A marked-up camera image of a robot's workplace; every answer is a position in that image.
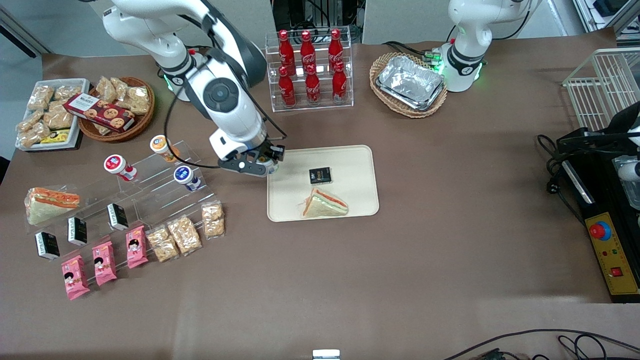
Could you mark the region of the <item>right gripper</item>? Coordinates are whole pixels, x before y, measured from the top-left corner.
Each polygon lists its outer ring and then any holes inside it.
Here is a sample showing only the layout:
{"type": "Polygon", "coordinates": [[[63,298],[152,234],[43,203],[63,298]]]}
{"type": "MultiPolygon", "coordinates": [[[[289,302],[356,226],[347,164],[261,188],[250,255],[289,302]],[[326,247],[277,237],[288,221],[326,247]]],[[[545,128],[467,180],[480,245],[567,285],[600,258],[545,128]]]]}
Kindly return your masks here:
{"type": "MultiPolygon", "coordinates": [[[[209,137],[209,143],[218,157],[220,169],[233,173],[247,174],[264,178],[268,175],[268,167],[259,161],[260,152],[257,150],[266,141],[266,128],[262,127],[248,140],[233,140],[221,129],[217,129],[209,137]]],[[[278,163],[284,159],[284,145],[269,145],[265,148],[265,157],[278,163]]]]}

